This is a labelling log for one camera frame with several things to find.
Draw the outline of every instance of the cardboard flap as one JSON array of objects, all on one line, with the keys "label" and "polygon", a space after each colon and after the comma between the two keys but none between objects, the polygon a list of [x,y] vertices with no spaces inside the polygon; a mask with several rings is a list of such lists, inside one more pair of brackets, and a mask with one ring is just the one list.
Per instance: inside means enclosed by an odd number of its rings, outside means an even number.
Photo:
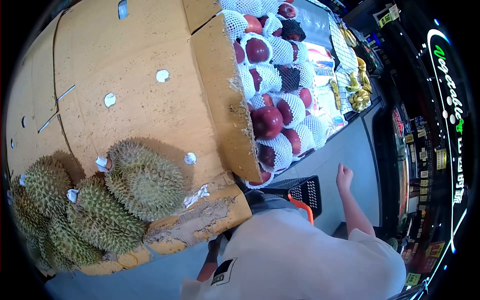
[{"label": "cardboard flap", "polygon": [[202,27],[222,10],[219,0],[183,0],[190,33]]},{"label": "cardboard flap", "polygon": [[213,18],[192,36],[192,43],[225,160],[238,176],[261,182],[252,121],[224,24],[223,14]]}]

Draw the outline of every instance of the durian spike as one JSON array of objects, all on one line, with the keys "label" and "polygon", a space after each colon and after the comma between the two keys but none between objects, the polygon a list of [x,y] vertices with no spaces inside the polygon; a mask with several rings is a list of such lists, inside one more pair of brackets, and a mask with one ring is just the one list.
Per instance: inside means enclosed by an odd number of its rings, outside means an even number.
[{"label": "durian spike", "polygon": [[28,197],[25,187],[20,185],[19,180],[20,176],[16,176],[10,183],[15,223],[25,236],[35,238],[45,236],[48,219],[40,213],[35,203]]},{"label": "durian spike", "polygon": [[113,161],[105,173],[108,189],[134,216],[148,222],[181,209],[184,179],[171,161],[134,141],[115,143],[108,155]]},{"label": "durian spike", "polygon": [[52,218],[48,234],[53,245],[79,266],[97,264],[102,252],[80,239],[61,218]]},{"label": "durian spike", "polygon": [[142,243],[144,223],[115,200],[102,178],[84,179],[75,188],[77,199],[68,210],[68,220],[83,240],[115,254],[130,252]]},{"label": "durian spike", "polygon": [[70,179],[63,165],[53,156],[42,156],[25,172],[25,189],[38,210],[47,217],[66,213]]}]

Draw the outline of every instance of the person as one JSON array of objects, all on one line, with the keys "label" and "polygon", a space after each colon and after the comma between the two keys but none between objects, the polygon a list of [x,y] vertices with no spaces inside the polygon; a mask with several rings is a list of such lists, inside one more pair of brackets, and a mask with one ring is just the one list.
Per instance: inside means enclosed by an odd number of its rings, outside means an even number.
[{"label": "person", "polygon": [[404,262],[375,237],[350,192],[352,178],[353,171],[339,164],[336,185],[348,240],[325,234],[293,207],[278,207],[290,202],[268,195],[273,205],[264,201],[260,211],[251,205],[253,216],[233,232],[220,266],[217,241],[208,243],[205,264],[197,280],[182,284],[180,299],[385,300],[401,292]]}]

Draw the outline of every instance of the white grid display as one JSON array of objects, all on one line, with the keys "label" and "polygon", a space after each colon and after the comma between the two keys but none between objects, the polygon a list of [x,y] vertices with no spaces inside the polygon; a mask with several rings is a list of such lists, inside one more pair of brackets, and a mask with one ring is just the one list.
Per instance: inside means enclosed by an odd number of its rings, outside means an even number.
[{"label": "white grid display", "polygon": [[347,85],[350,85],[350,74],[355,71],[358,74],[358,61],[357,55],[352,48],[347,46],[345,39],[343,38],[340,28],[335,21],[333,12],[325,5],[318,1],[311,0],[310,2],[315,3],[315,5],[323,8],[328,12],[328,23],[330,25],[330,33],[332,35],[332,45],[335,49],[338,60],[340,61],[336,71],[336,81],[338,83],[338,89],[340,91],[340,100],[341,107],[340,113],[342,115],[346,114],[349,111],[352,111],[352,105],[348,101],[348,97],[354,92],[347,91]]}]

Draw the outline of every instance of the shopping basket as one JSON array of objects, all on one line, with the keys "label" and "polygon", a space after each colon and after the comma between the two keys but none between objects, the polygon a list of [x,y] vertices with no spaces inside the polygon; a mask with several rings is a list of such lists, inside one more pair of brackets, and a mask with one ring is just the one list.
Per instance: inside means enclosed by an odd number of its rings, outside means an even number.
[{"label": "shopping basket", "polygon": [[260,190],[282,197],[296,207],[305,209],[312,225],[313,220],[322,213],[322,197],[317,175],[274,182]]}]

